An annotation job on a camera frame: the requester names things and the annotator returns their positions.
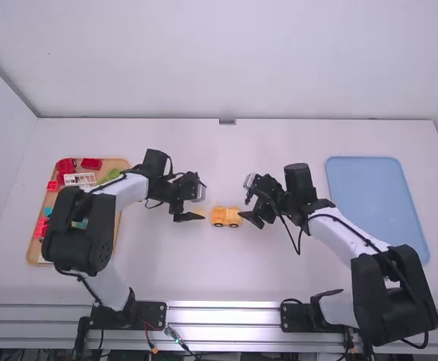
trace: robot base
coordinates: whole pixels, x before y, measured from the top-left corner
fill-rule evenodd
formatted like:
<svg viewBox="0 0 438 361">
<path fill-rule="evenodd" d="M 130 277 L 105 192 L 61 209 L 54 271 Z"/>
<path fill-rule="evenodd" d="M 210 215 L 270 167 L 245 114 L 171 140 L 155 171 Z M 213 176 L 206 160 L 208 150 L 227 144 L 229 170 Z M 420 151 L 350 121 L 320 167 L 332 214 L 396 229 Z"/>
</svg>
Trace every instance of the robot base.
<svg viewBox="0 0 438 361">
<path fill-rule="evenodd" d="M 129 289 L 129 298 L 122 311 L 114 311 L 106 306 L 93 306 L 90 316 L 78 321 L 73 359 L 82 360 L 85 339 L 90 329 L 131 329 L 163 330 L 166 327 L 167 304 L 165 302 L 142 302 L 135 300 L 135 294 Z"/>
</svg>

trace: cable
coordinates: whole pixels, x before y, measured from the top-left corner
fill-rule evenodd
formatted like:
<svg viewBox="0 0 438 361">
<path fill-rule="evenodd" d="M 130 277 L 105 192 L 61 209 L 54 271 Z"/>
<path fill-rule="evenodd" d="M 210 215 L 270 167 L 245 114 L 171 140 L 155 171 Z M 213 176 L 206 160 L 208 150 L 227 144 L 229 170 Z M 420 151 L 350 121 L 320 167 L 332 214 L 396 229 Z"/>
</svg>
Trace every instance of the cable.
<svg viewBox="0 0 438 361">
<path fill-rule="evenodd" d="M 302 305 L 303 304 L 299 299 L 283 299 L 283 301 L 281 302 L 280 307 L 282 307 L 287 302 L 297 303 L 298 305 Z"/>
<path fill-rule="evenodd" d="M 300 240 L 301 240 L 301 233 L 303 232 L 303 229 L 300 230 L 300 236 L 299 236 L 299 238 L 298 238 L 298 240 L 297 240 L 297 247 L 296 247 L 296 244 L 294 243 L 293 236 L 292 236 L 292 234 L 291 234 L 291 232 L 290 232 L 290 230 L 289 230 L 289 227 L 288 227 L 287 224 L 286 224 L 286 221 L 284 220 L 284 217 L 282 216 L 282 214 L 281 214 L 280 212 L 277 212 L 277 211 L 276 211 L 276 213 L 278 214 L 279 219 L 281 220 L 282 224 L 284 224 L 284 227 L 286 227 L 286 231 L 287 231 L 287 233 L 289 234 L 289 238 L 290 238 L 290 240 L 291 240 L 291 243 L 293 244 L 293 247 L 294 247 L 294 250 L 296 251 L 296 254 L 297 254 L 298 256 L 300 256 L 300 255 L 301 255 Z"/>
<path fill-rule="evenodd" d="M 428 346 L 428 342 L 430 341 L 430 336 L 428 334 L 428 332 L 424 333 L 424 338 L 423 338 L 423 343 L 422 344 L 414 344 L 411 341 L 408 341 L 405 338 L 400 339 L 400 341 L 404 342 L 405 344 L 414 347 L 418 350 L 423 350 L 424 348 L 426 348 Z"/>
<path fill-rule="evenodd" d="M 147 209 L 154 209 L 154 208 L 156 208 L 156 207 L 159 207 L 160 205 L 163 205 L 164 202 L 159 202 L 159 203 L 157 203 L 156 205 L 153 205 L 152 207 L 148 207 L 148 206 L 147 206 L 148 204 L 149 204 L 149 198 L 148 198 L 147 201 L 145 201 L 145 207 L 146 207 Z"/>
<path fill-rule="evenodd" d="M 104 343 L 104 329 L 100 330 L 100 343 L 99 343 L 99 348 L 97 348 L 97 350 L 101 350 L 102 349 L 102 344 Z"/>
<path fill-rule="evenodd" d="M 92 295 L 92 297 L 96 300 L 96 302 L 103 306 L 102 300 L 97 296 L 97 294 L 95 292 L 93 292 L 92 288 L 90 287 L 90 285 L 87 283 L 86 279 L 84 278 L 84 276 L 78 274 L 78 273 L 71 273 L 71 272 L 65 272 L 62 271 L 61 269 L 59 269 L 56 265 L 55 265 L 55 269 L 57 272 L 59 272 L 61 275 L 64 276 L 72 276 L 72 277 L 76 277 L 77 281 L 82 282 L 85 286 L 85 288 L 87 288 L 87 291 L 89 291 L 89 293 Z"/>
<path fill-rule="evenodd" d="M 336 361 L 341 361 L 342 359 L 344 359 L 346 357 L 346 355 L 348 354 L 348 352 L 344 352 L 344 354 L 338 358 Z"/>
</svg>

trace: green toy piece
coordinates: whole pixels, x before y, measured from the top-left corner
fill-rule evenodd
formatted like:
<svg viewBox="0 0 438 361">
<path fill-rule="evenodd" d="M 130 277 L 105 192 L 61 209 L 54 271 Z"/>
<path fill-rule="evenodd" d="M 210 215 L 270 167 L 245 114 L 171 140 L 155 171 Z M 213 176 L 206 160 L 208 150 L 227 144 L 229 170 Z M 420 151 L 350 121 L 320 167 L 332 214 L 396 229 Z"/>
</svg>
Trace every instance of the green toy piece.
<svg viewBox="0 0 438 361">
<path fill-rule="evenodd" d="M 112 168 L 110 171 L 108 171 L 107 175 L 97 182 L 97 184 L 103 184 L 107 183 L 109 181 L 112 181 L 115 178 L 118 178 L 120 176 L 121 170 L 118 168 Z"/>
<path fill-rule="evenodd" d="M 88 220 L 83 220 L 82 222 L 71 222 L 73 228 L 86 229 Z"/>
</svg>

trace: black cable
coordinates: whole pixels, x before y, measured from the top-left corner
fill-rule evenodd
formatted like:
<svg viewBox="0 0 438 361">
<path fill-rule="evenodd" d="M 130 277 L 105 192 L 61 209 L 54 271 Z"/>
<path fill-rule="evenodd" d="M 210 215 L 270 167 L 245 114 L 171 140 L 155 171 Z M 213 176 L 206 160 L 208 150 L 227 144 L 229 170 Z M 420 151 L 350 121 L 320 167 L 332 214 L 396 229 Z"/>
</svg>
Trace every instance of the black cable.
<svg viewBox="0 0 438 361">
<path fill-rule="evenodd" d="M 185 350 L 187 353 L 189 353 L 191 356 L 194 356 L 194 357 L 196 357 L 197 359 L 199 359 L 199 356 L 197 356 L 194 352 L 192 352 L 191 350 L 189 350 L 189 347 L 185 344 L 185 343 L 182 343 L 181 344 L 181 347 L 182 347 L 182 349 L 183 350 Z"/>
<path fill-rule="evenodd" d="M 347 352 L 344 352 L 344 354 L 340 358 L 338 358 L 336 361 L 341 361 L 342 359 L 344 359 L 346 357 L 347 354 L 348 354 Z"/>
<path fill-rule="evenodd" d="M 87 283 L 87 280 L 84 278 L 84 276 L 82 276 L 82 275 L 80 275 L 80 274 L 78 274 L 78 273 L 71 273 L 71 272 L 65 272 L 65 271 L 62 271 L 62 270 L 61 270 L 60 268 L 58 268 L 56 265 L 55 265 L 55 269 L 56 269 L 56 271 L 59 272 L 61 275 L 76 277 L 76 278 L 77 278 L 77 281 L 82 282 L 82 283 L 84 284 L 85 288 L 87 288 L 87 291 L 89 291 L 89 293 L 90 293 L 90 294 L 92 295 L 92 297 L 96 300 L 96 302 L 97 302 L 99 305 L 101 305 L 101 306 L 103 305 L 102 300 L 97 296 L 97 294 L 96 294 L 95 292 L 93 292 L 92 288 L 90 288 L 90 285 Z"/>
<path fill-rule="evenodd" d="M 414 347 L 418 350 L 423 350 L 428 346 L 428 342 L 430 341 L 430 336 L 428 335 L 428 332 L 424 333 L 423 343 L 422 344 L 414 344 L 411 341 L 406 340 L 405 338 L 400 339 L 400 341 L 404 342 L 405 344 Z"/>
<path fill-rule="evenodd" d="M 286 231 L 289 234 L 289 238 L 291 240 L 291 243 L 293 244 L 293 247 L 294 247 L 294 250 L 296 251 L 296 254 L 298 256 L 300 256 L 301 255 L 300 240 L 301 240 L 301 233 L 303 232 L 303 229 L 300 230 L 300 236 L 297 240 L 297 247 L 296 247 L 296 244 L 294 243 L 293 236 L 289 230 L 289 227 L 286 224 L 286 220 L 284 220 L 284 217 L 282 216 L 282 214 L 280 212 L 276 212 L 276 213 L 278 214 L 278 217 L 281 220 L 282 224 L 284 224 L 284 227 L 286 227 Z"/>
<path fill-rule="evenodd" d="M 160 205 L 163 205 L 164 202 L 159 202 L 159 203 L 157 203 L 156 205 L 153 205 L 152 207 L 148 207 L 148 206 L 147 206 L 148 204 L 149 204 L 149 199 L 147 199 L 147 201 L 145 201 L 145 207 L 146 207 L 147 209 L 154 209 L 154 208 L 156 208 L 156 207 L 159 207 Z"/>
<path fill-rule="evenodd" d="M 99 343 L 99 348 L 97 350 L 101 350 L 102 349 L 102 344 L 104 343 L 104 329 L 100 330 L 100 343 Z"/>
<path fill-rule="evenodd" d="M 285 304 L 285 303 L 297 303 L 298 305 L 302 305 L 303 303 L 299 300 L 299 299 L 283 299 L 281 302 L 281 307 Z"/>
</svg>

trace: metal frame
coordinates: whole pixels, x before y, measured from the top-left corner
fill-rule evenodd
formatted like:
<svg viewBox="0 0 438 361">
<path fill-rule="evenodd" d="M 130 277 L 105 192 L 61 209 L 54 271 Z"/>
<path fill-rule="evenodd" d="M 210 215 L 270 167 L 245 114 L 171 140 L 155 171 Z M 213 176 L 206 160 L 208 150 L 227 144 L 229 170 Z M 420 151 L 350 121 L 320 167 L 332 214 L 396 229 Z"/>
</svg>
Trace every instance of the metal frame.
<svg viewBox="0 0 438 361">
<path fill-rule="evenodd" d="M 279 302 L 167 302 L 167 323 L 191 350 L 256 352 L 343 352 L 342 336 L 283 333 Z M 0 305 L 0 347 L 73 348 L 78 320 L 89 305 Z M 163 332 L 150 332 L 159 350 L 181 350 Z M 100 331 L 90 331 L 87 348 L 99 346 Z M 421 343 L 422 336 L 411 338 Z M 360 340 L 354 338 L 360 350 Z M 147 350 L 143 331 L 105 331 L 104 349 Z M 438 329 L 430 344 L 416 350 L 402 343 L 376 348 L 377 353 L 438 354 Z"/>
</svg>

